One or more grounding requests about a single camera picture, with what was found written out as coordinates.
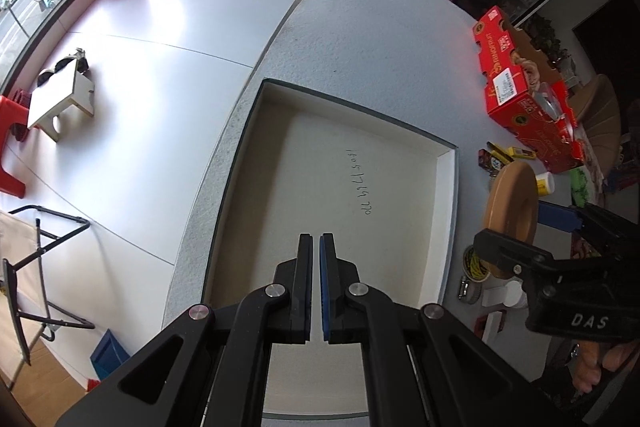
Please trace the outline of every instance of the human hand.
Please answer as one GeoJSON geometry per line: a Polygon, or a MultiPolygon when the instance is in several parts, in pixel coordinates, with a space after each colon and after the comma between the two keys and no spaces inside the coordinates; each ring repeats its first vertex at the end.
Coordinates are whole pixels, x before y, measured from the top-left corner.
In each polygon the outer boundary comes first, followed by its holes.
{"type": "MultiPolygon", "coordinates": [[[[628,344],[618,344],[609,349],[602,358],[602,367],[608,371],[616,371],[625,362],[631,352],[636,349],[640,341],[633,341],[628,344]]],[[[638,353],[631,362],[629,368],[634,367],[638,360],[638,353]]],[[[583,393],[590,393],[594,385],[600,382],[602,370],[600,368],[600,344],[590,341],[580,342],[578,362],[575,366],[574,387],[583,393]]]]}

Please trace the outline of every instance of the red plastic stool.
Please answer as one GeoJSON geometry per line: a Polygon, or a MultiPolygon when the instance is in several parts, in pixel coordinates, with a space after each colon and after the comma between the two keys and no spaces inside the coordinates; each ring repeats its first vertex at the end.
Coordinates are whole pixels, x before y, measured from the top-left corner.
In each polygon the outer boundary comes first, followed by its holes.
{"type": "MultiPolygon", "coordinates": [[[[0,140],[2,140],[0,143],[0,155],[4,150],[4,142],[11,126],[14,123],[27,125],[28,118],[29,109],[9,100],[5,96],[0,96],[0,140]]],[[[25,187],[24,183],[14,178],[11,174],[7,174],[0,165],[0,190],[17,198],[23,198],[25,187]]]]}

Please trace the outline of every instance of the street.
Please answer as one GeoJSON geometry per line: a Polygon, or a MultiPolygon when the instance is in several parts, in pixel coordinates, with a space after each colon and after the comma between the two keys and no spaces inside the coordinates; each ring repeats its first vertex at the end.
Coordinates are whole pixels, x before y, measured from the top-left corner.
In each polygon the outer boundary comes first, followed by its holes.
{"type": "MultiPolygon", "coordinates": [[[[49,13],[49,10],[40,11],[37,0],[17,0],[12,11],[29,36],[33,35],[49,13]]],[[[0,12],[0,80],[4,80],[27,41],[28,37],[9,10],[0,12]]]]}

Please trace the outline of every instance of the white sticker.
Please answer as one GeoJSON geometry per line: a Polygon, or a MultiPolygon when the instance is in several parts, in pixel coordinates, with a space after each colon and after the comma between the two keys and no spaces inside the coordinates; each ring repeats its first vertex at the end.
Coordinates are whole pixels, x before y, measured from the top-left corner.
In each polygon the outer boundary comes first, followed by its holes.
{"type": "Polygon", "coordinates": [[[516,84],[513,82],[511,70],[506,68],[502,73],[494,77],[495,96],[498,98],[498,105],[511,100],[516,96],[516,84]]]}

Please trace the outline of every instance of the red cardboard box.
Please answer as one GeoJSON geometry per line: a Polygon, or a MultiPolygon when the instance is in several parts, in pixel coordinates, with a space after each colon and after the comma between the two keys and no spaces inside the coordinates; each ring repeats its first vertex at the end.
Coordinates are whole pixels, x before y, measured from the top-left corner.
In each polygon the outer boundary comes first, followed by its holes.
{"type": "Polygon", "coordinates": [[[582,165],[566,86],[560,73],[549,66],[546,55],[534,49],[529,36],[514,28],[497,6],[478,21],[474,33],[480,46],[480,67],[487,77],[484,99],[488,115],[534,150],[549,172],[582,165]],[[514,52],[536,63],[540,90],[529,89],[524,70],[514,63],[514,52]]]}

